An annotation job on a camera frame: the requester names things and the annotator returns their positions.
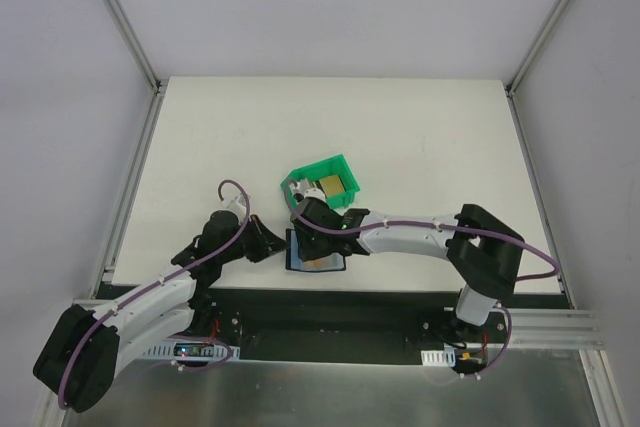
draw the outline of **wire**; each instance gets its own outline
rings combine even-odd
[[[482,331],[482,345],[480,346],[480,349],[472,351],[472,352],[468,352],[471,355],[477,355],[477,354],[482,354],[482,356],[484,357],[485,354],[485,350],[487,348],[487,344],[489,343],[489,337],[487,336],[487,331],[484,330]]]
[[[482,349],[480,349],[480,352],[482,352],[482,357],[484,358],[484,360],[487,360],[487,345],[489,344],[489,336],[487,335],[487,331],[483,331],[482,332]]]
[[[164,278],[165,282],[168,282],[170,280],[175,279],[179,275],[181,275],[181,274],[183,274],[185,272],[188,272],[189,270],[197,267],[198,265],[200,265],[200,264],[208,261],[209,259],[215,257],[216,255],[220,254],[225,249],[229,248],[236,240],[238,240],[238,238],[244,232],[244,229],[247,227],[247,224],[249,223],[249,215],[250,215],[250,212],[251,212],[251,206],[250,206],[250,203],[249,203],[249,195],[244,190],[244,188],[239,183],[237,183],[235,180],[225,179],[222,182],[220,182],[220,185],[218,185],[218,197],[220,197],[220,200],[223,199],[223,197],[222,197],[222,187],[224,187],[226,184],[231,184],[231,185],[235,186],[240,191],[240,194],[244,198],[244,202],[245,202],[245,205],[246,205],[246,208],[247,208],[247,213],[246,213],[246,215],[245,215],[245,217],[244,217],[244,219],[242,221],[242,224],[240,224],[240,228],[233,235],[233,237],[231,237],[231,239],[229,239],[229,241],[227,243],[225,243],[223,246],[221,246],[220,248],[214,250],[210,254],[205,255],[201,259],[193,261],[192,263],[190,263],[186,267],[183,267],[182,269],[176,270],[172,274],[167,275]],[[139,292],[136,292],[131,297],[128,297],[125,300],[123,300],[121,303],[119,303],[117,305],[117,310],[118,311],[122,310],[127,305],[131,304],[132,302],[134,302],[135,300],[139,299],[140,297],[142,297],[143,295],[147,294],[148,292],[151,292],[153,289],[155,289],[156,287],[158,287],[160,285],[161,285],[161,283],[160,283],[159,280],[156,280],[155,282],[151,282],[150,284],[148,284],[146,287],[144,287]],[[64,369],[64,373],[62,374],[62,380],[60,381],[60,387],[58,388],[58,407],[60,407],[62,410],[67,410],[69,408],[69,404],[67,404],[67,402],[65,401],[65,391],[67,389],[67,384],[69,383],[69,377],[71,376],[71,371],[73,370],[73,367],[74,367],[75,363],[77,362],[78,357],[80,356],[80,352],[82,351],[84,346],[87,344],[87,342],[89,341],[91,336],[95,333],[95,331],[98,330],[98,328],[101,325],[103,325],[107,320],[109,320],[109,318],[111,318],[113,315],[115,315],[115,312],[113,310],[110,310],[109,312],[104,314],[102,317],[100,317],[91,327],[89,327],[89,330],[87,330],[87,332],[82,336],[82,338],[80,339],[80,342],[78,342],[78,345],[76,345],[76,348],[73,350],[73,353],[71,354],[71,357],[69,358],[69,362],[67,362],[67,366]]]
[[[293,181],[293,179],[291,177],[289,177],[285,181],[284,185],[289,185],[292,181]],[[287,207],[289,207],[289,210],[291,211],[293,216],[296,218],[296,220],[298,220],[302,224],[306,225],[307,227],[309,227],[309,228],[311,228],[313,230],[316,230],[318,232],[321,232],[323,234],[328,234],[328,235],[358,234],[360,232],[365,232],[367,230],[378,229],[380,227],[385,227],[385,228],[386,227],[392,227],[394,225],[405,226],[405,227],[422,227],[422,228],[434,229],[434,230],[449,230],[449,231],[453,231],[453,232],[460,232],[460,233],[463,233],[463,234],[470,234],[470,235],[478,235],[480,237],[490,237],[490,238],[493,238],[493,239],[502,240],[504,242],[509,242],[509,243],[511,243],[511,244],[513,244],[513,245],[515,245],[517,247],[520,247],[523,250],[531,252],[532,254],[536,255],[537,257],[540,257],[542,260],[548,262],[553,267],[553,270],[551,270],[550,272],[544,272],[542,274],[529,274],[529,275],[523,275],[523,276],[517,277],[516,278],[516,282],[522,282],[524,280],[546,279],[548,277],[555,277],[556,275],[560,274],[560,263],[556,259],[554,259],[553,257],[551,257],[548,254],[545,254],[544,252],[542,252],[541,250],[537,249],[536,247],[533,247],[532,245],[529,245],[526,242],[521,241],[520,239],[516,239],[515,237],[511,237],[510,235],[501,234],[499,232],[493,232],[491,230],[474,229],[472,227],[463,227],[461,225],[448,225],[448,224],[438,224],[438,225],[436,225],[433,222],[426,222],[426,221],[421,221],[421,220],[389,220],[386,223],[385,222],[375,222],[373,224],[365,225],[365,226],[362,226],[362,227],[355,227],[355,228],[352,228],[352,229],[342,229],[342,230],[327,229],[325,227],[321,227],[319,225],[316,225],[313,222],[310,222],[307,219],[305,219],[304,217],[302,217],[302,215],[300,215],[296,211],[296,208],[293,205],[293,202],[291,201],[291,199],[287,195],[286,190],[284,188],[282,189],[282,192],[284,194],[284,201],[287,203]]]
[[[493,360],[489,363],[489,365],[487,365],[484,369],[482,369],[481,373],[483,374],[495,368],[498,362],[502,360],[502,358],[504,357],[504,353],[507,351],[507,347],[509,347],[509,342],[511,342],[511,334],[513,332],[513,322],[511,320],[511,312],[509,312],[509,309],[507,309],[502,305],[496,306],[496,309],[502,311],[504,313],[504,316],[507,319],[507,337],[504,339],[504,343],[502,344],[502,348],[500,349],[500,352],[498,352],[498,355],[496,355],[493,358]]]
[[[438,325],[438,323],[432,323],[432,325],[429,326],[429,332],[431,333],[431,335],[433,335],[436,339],[438,339],[440,342],[447,344],[450,347],[453,347],[454,349],[459,349],[459,350],[467,350],[467,343],[460,340],[459,342],[456,340],[448,340],[444,334],[442,334],[440,332],[440,325]],[[460,339],[459,336],[455,333],[452,332],[453,335],[455,335],[456,337],[458,337],[458,340]]]
[[[215,339],[216,335],[218,335],[218,330],[220,330],[220,322],[218,321],[218,319],[216,319],[215,321],[211,322],[211,335],[209,336],[209,338]]]
[[[194,342],[204,342],[204,343],[209,343],[209,344],[213,343],[214,345],[220,345],[220,346],[224,347],[224,349],[226,351],[226,354],[222,359],[216,360],[215,362],[209,362],[207,365],[202,366],[202,367],[190,367],[188,365],[185,365],[183,368],[187,372],[199,372],[201,370],[213,369],[214,367],[217,367],[218,365],[222,364],[223,362],[226,362],[231,357],[233,357],[233,349],[228,344],[225,344],[221,340],[212,340],[212,339],[209,339],[207,337],[189,337],[187,335],[171,335],[170,338],[171,339],[180,339],[180,340],[190,340],[190,341],[194,341]]]

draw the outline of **white wall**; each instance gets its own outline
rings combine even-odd
[[[101,0],[0,0],[0,425],[30,425],[31,369],[89,287],[150,103]]]
[[[555,0],[120,0],[170,75],[510,80]]]
[[[573,290],[640,425],[639,0],[576,0],[516,101]]]

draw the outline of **white tabletop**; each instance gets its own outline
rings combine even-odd
[[[457,213],[479,204],[548,251],[503,86],[498,81],[173,77],[136,194],[113,282],[157,277],[220,208],[216,188],[240,182],[253,213],[284,237],[280,182],[344,154],[361,187],[353,207],[394,215]],[[229,195],[234,195],[228,186]],[[520,274],[550,267],[525,253]],[[345,272],[284,268],[284,254],[223,268],[224,287],[456,291],[446,261],[352,256]],[[518,292],[559,292],[555,279]]]

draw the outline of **green plastic basket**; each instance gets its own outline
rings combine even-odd
[[[342,154],[321,160],[315,164],[292,170],[287,178],[282,181],[280,187],[283,190],[286,188],[285,183],[288,178],[292,178],[294,180],[308,179],[311,182],[314,182],[322,179],[323,177],[328,177],[329,175],[338,175],[342,181],[345,191],[342,194],[329,197],[327,199],[327,204],[329,204],[329,207],[332,209],[348,207],[355,200],[356,192],[360,191],[360,187],[358,186],[358,182],[356,182],[356,178],[353,176],[353,173],[351,173],[351,169],[349,169],[347,159],[345,159]],[[289,191],[288,195],[293,202],[293,205],[296,205],[297,202],[293,198],[291,191]]]

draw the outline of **purple cable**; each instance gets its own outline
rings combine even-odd
[[[502,348],[500,349],[500,352],[498,352],[498,355],[496,355],[493,358],[493,360],[489,365],[487,365],[484,369],[480,371],[480,374],[482,375],[486,374],[496,366],[498,361],[502,359],[502,357],[504,356],[504,353],[507,351],[509,342],[511,342],[511,333],[513,332],[513,322],[511,320],[511,312],[509,312],[509,309],[507,309],[504,306],[500,306],[500,307],[496,306],[496,309],[501,310],[504,313],[504,316],[507,318],[507,338],[504,340],[504,343],[502,344]]]
[[[247,214],[245,215],[244,220],[242,221],[242,224],[240,224],[240,228],[238,229],[238,232],[236,232],[234,234],[234,236],[231,237],[231,239],[229,239],[229,241],[226,244],[224,244],[222,247],[220,247],[219,249],[214,250],[210,254],[205,255],[204,257],[202,257],[201,259],[195,260],[192,263],[190,263],[189,265],[187,265],[186,267],[183,267],[180,270],[176,270],[172,274],[166,276],[164,278],[165,282],[168,282],[170,280],[175,279],[179,275],[181,275],[181,274],[183,274],[185,272],[188,272],[189,270],[193,269],[194,267],[197,267],[198,265],[206,262],[207,260],[211,259],[212,257],[215,257],[216,255],[218,255],[221,252],[223,252],[225,249],[229,248],[231,246],[231,244],[233,244],[236,240],[238,240],[240,235],[242,235],[242,232],[244,231],[244,229],[247,227],[247,224],[249,223],[249,215],[251,213],[251,206],[250,206],[250,203],[249,203],[249,195],[242,188],[242,186],[239,183],[237,183],[235,180],[225,179],[222,182],[220,182],[220,185],[218,185],[218,197],[220,197],[220,200],[223,199],[223,197],[222,197],[222,187],[224,185],[226,185],[226,184],[231,184],[231,185],[235,186],[240,191],[240,194],[244,198],[245,205],[246,205],[246,208],[247,208]],[[131,297],[128,297],[127,299],[123,300],[120,304],[118,304],[118,306],[117,306],[118,310],[122,310],[124,307],[126,307],[130,303],[134,302],[135,300],[139,299],[140,297],[142,297],[146,293],[150,292],[151,290],[155,289],[159,285],[160,285],[160,281],[159,280],[156,280],[155,282],[150,283],[149,285],[147,285],[145,288],[143,288],[139,292],[136,292]],[[58,388],[58,407],[60,407],[62,410],[67,410],[69,408],[69,405],[64,400],[64,394],[65,394],[65,391],[67,389],[67,383],[69,382],[69,376],[71,375],[71,370],[73,370],[73,366],[75,365],[76,361],[78,360],[78,356],[80,355],[80,352],[82,351],[82,349],[84,348],[86,343],[89,341],[91,336],[95,333],[95,331],[98,330],[98,328],[101,325],[103,325],[113,315],[114,315],[114,312],[112,310],[110,310],[109,312],[104,314],[102,317],[100,317],[89,328],[89,330],[87,330],[87,332],[82,336],[82,338],[80,339],[80,342],[78,342],[78,345],[76,345],[76,348],[73,350],[73,353],[71,354],[71,357],[69,358],[69,362],[67,362],[67,366],[64,369],[64,373],[62,374],[62,380],[60,381],[60,387]]]
[[[289,183],[292,181],[294,181],[294,179],[288,178],[285,181],[285,185],[289,185]],[[342,230],[326,229],[319,225],[315,225],[314,223],[309,222],[307,219],[302,217],[296,211],[295,206],[293,205],[291,199],[289,198],[289,196],[287,195],[284,189],[283,189],[283,193],[284,193],[284,200],[287,203],[287,207],[289,207],[289,210],[296,217],[296,219],[301,223],[303,223],[304,225],[306,225],[307,227],[317,230],[318,232],[322,232],[323,234],[328,234],[328,235],[357,234],[360,232],[365,232],[367,230],[378,229],[380,227],[385,227],[385,228],[392,227],[394,225],[405,226],[405,227],[421,227],[421,228],[435,229],[435,230],[450,230],[453,232],[460,232],[463,234],[470,234],[470,235],[478,235],[480,237],[491,237],[493,239],[509,242],[517,247],[520,247],[523,250],[527,250],[532,254],[540,257],[542,260],[548,262],[553,267],[553,270],[551,270],[550,272],[544,272],[542,274],[523,275],[521,277],[517,277],[516,282],[522,282],[523,280],[546,279],[548,277],[555,277],[560,273],[560,264],[553,257],[545,254],[541,250],[533,247],[532,245],[529,245],[521,241],[520,239],[516,239],[515,237],[511,237],[510,235],[493,232],[492,230],[474,229],[472,227],[462,227],[458,225],[447,225],[447,224],[436,225],[433,222],[426,222],[426,221],[419,221],[419,220],[390,220],[386,223],[386,225],[384,222],[376,222],[374,224],[365,225],[363,227],[355,227],[353,229],[342,229]]]

